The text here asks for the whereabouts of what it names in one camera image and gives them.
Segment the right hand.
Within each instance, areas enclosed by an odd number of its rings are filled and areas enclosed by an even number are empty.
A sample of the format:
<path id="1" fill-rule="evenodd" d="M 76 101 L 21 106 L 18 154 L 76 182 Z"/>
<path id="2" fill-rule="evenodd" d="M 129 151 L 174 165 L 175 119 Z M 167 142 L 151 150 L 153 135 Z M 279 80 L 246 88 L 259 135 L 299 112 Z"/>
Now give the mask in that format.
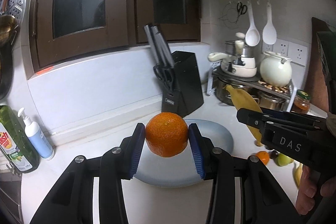
<path id="1" fill-rule="evenodd" d="M 300 215 L 307 215 L 314 207 L 314 196 L 317 186 L 310 179 L 311 170 L 308 166 L 302 167 L 302 175 L 295 203 L 295 208 Z M 331 178 L 321 186 L 320 194 L 323 197 L 331 197 L 335 192 L 335 177 Z"/>

